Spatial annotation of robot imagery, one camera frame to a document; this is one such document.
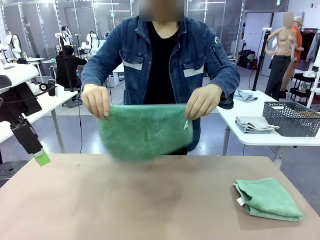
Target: green towel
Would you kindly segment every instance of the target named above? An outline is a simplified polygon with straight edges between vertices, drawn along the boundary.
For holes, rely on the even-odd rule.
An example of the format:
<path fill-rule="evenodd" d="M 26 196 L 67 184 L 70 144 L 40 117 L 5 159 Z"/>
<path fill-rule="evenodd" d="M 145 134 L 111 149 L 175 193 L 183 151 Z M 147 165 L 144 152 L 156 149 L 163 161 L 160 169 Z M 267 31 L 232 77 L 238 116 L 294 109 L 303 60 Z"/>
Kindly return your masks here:
<path fill-rule="evenodd" d="M 303 215 L 278 180 L 236 180 L 236 189 L 252 216 L 289 222 L 300 222 Z"/>
<path fill-rule="evenodd" d="M 104 146 L 115 160 L 142 161 L 188 146 L 193 140 L 185 104 L 112 105 L 97 120 Z"/>

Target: blue jacket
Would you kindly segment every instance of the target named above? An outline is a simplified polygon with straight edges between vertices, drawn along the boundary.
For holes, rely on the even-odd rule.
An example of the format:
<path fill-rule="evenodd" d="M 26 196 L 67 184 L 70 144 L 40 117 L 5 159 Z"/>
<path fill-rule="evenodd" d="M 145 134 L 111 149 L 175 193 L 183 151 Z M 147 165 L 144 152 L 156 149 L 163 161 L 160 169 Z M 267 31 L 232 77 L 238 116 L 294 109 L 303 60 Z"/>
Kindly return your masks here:
<path fill-rule="evenodd" d="M 176 103 L 186 104 L 192 92 L 202 87 L 203 75 L 207 73 L 209 84 L 218 85 L 223 90 L 224 97 L 219 106 L 233 108 L 240 75 L 229 61 L 219 38 L 205 23 L 191 18 L 185 17 L 179 24 L 179 34 L 168 63 Z M 152 57 L 146 22 L 139 20 L 139 16 L 126 19 L 109 34 L 101 49 L 83 69 L 82 86 L 101 86 L 109 74 L 123 63 L 124 104 L 144 104 Z M 193 121 L 193 143 L 188 147 L 189 151 L 197 146 L 200 132 L 200 119 L 197 119 Z"/>

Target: black plastic basket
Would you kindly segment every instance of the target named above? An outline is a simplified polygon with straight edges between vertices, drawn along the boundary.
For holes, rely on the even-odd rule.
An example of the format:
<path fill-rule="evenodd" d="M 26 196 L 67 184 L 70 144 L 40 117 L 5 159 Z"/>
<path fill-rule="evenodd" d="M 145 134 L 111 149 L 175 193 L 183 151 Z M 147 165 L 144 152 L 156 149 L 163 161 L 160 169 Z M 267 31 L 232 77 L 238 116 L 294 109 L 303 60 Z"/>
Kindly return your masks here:
<path fill-rule="evenodd" d="M 315 137 L 320 128 L 320 114 L 297 102 L 267 101 L 263 116 L 284 137 Z"/>

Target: man in denim jacket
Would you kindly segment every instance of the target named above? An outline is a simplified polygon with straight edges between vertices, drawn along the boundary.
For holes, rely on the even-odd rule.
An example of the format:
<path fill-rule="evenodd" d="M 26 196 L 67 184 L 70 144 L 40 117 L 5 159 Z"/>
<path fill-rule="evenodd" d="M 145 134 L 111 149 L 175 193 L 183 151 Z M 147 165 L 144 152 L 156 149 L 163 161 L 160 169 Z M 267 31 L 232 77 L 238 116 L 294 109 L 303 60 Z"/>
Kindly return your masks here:
<path fill-rule="evenodd" d="M 140 15 L 119 24 L 84 68 L 81 81 L 83 103 L 97 118 L 109 115 L 108 90 L 102 84 L 121 63 L 125 105 L 187 104 L 193 142 L 175 153 L 185 155 L 199 142 L 200 117 L 217 106 L 233 107 L 240 76 L 205 23 L 177 17 L 177 2 L 149 0 L 147 20 L 153 21 Z M 210 82 L 202 87 L 204 73 Z"/>

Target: brown table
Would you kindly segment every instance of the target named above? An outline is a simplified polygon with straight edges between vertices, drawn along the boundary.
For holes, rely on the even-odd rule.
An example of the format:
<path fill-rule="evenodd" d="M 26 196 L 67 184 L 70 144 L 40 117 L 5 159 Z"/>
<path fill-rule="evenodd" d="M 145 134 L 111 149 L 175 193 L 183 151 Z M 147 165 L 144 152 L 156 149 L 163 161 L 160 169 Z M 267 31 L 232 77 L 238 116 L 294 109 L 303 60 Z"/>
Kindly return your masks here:
<path fill-rule="evenodd" d="M 2 240 L 319 240 L 320 218 L 266 157 L 167 156 L 144 164 L 50 154 L 0 189 Z M 236 179 L 274 177 L 300 223 L 249 216 Z"/>

